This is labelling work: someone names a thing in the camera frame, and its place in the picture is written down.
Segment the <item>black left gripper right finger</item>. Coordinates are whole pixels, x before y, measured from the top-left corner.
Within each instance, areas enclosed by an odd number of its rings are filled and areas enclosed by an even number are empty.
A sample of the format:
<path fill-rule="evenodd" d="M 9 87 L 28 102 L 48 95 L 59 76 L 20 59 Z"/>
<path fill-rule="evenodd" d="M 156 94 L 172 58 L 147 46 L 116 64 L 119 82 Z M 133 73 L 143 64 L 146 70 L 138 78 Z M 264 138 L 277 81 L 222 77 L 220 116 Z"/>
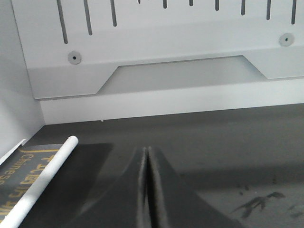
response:
<path fill-rule="evenodd" d="M 241 228 L 200 198 L 177 174 L 162 151 L 148 147 L 147 196 L 153 228 Z"/>

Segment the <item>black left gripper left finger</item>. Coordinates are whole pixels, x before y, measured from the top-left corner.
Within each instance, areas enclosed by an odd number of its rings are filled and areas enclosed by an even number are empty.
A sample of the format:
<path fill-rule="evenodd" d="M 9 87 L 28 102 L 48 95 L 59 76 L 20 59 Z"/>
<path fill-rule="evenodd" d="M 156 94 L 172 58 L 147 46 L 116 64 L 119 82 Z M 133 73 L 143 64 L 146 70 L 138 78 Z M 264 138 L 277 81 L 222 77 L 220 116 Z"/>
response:
<path fill-rule="evenodd" d="M 143 228 L 148 155 L 137 148 L 123 174 L 72 228 Z"/>

